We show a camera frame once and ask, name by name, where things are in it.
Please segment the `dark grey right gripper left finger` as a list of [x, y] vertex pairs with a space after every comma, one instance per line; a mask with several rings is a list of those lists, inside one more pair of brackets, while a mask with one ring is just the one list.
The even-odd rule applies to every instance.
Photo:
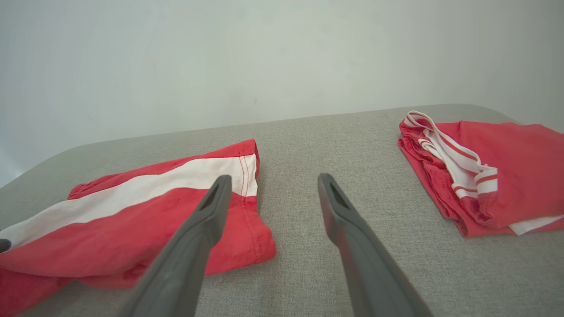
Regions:
[[210, 251], [223, 236], [232, 178], [220, 175], [116, 317], [195, 317]]

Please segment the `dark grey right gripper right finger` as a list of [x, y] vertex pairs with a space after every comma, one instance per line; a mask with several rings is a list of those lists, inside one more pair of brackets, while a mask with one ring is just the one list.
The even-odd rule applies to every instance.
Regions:
[[332, 175], [319, 174], [318, 194], [327, 236], [340, 251], [355, 317], [432, 317]]

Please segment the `red shorts with white stripe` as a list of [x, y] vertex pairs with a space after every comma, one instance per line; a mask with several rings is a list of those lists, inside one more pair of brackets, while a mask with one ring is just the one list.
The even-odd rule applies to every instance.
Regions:
[[260, 158], [248, 139], [77, 185], [68, 198], [0, 230], [0, 317], [14, 317], [78, 280], [93, 288], [134, 287], [220, 175], [232, 178], [223, 236], [205, 275], [276, 256], [257, 207]]

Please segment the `red basketball jersey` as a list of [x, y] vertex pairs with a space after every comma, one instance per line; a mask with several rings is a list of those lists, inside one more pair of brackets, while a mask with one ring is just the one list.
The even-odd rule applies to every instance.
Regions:
[[398, 146], [464, 237], [564, 229], [564, 134], [542, 125], [435, 123], [410, 111]]

